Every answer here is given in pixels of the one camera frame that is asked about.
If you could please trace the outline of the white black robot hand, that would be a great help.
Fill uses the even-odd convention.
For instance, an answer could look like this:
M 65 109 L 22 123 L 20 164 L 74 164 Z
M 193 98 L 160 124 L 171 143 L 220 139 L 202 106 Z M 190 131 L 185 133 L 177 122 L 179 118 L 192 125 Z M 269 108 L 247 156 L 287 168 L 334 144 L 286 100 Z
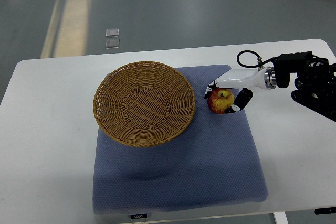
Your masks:
M 253 92 L 250 88 L 274 89 L 276 86 L 276 77 L 272 67 L 263 70 L 232 69 L 207 86 L 204 99 L 207 100 L 213 89 L 230 89 L 234 95 L 234 103 L 225 111 L 225 114 L 236 113 L 243 110 L 252 99 Z

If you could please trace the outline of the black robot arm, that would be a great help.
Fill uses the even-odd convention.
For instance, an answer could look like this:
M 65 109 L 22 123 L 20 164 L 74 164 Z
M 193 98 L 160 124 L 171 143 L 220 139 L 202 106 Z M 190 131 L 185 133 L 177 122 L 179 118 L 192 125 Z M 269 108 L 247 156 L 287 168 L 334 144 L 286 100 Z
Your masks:
M 335 121 L 335 64 L 313 52 L 282 54 L 271 60 L 277 87 L 287 88 L 290 74 L 297 75 L 292 99 Z

